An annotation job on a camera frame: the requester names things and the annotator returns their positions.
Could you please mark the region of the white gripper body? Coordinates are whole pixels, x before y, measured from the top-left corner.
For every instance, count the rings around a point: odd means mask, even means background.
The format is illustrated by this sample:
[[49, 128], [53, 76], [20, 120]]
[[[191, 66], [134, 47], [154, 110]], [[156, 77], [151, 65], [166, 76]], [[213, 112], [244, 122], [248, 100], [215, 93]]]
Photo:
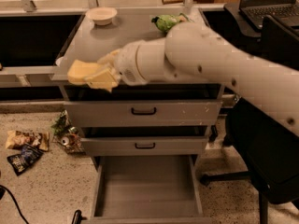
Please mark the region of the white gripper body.
[[147, 80], [142, 77], [137, 66], [137, 52], [144, 43], [144, 40], [139, 40], [125, 45], [114, 59], [114, 67], [120, 73], [122, 81], [127, 85], [147, 84]]

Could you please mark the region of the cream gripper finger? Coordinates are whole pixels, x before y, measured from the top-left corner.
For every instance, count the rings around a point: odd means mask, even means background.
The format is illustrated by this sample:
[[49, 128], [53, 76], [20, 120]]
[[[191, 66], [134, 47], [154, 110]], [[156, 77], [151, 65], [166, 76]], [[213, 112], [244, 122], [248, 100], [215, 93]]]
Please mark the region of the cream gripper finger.
[[109, 63], [111, 65], [114, 64], [114, 60], [116, 58], [116, 56], [119, 54], [119, 50], [115, 49], [113, 51], [111, 51], [110, 53], [108, 53], [107, 55], [101, 57], [97, 62], [100, 64], [106, 64]]
[[112, 92], [119, 85], [121, 75], [110, 63], [106, 63], [100, 66], [93, 74], [86, 76], [84, 81], [91, 89]]

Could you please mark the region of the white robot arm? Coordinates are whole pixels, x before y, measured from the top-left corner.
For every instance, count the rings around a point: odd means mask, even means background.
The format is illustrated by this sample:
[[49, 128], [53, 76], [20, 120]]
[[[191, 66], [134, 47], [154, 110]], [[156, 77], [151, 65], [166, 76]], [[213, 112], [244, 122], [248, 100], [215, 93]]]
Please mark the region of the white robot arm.
[[299, 72], [236, 49], [193, 22], [174, 26], [165, 38], [125, 45], [107, 55], [84, 81], [110, 90], [119, 79], [134, 86], [153, 81], [193, 83], [200, 78], [225, 85], [299, 134]]

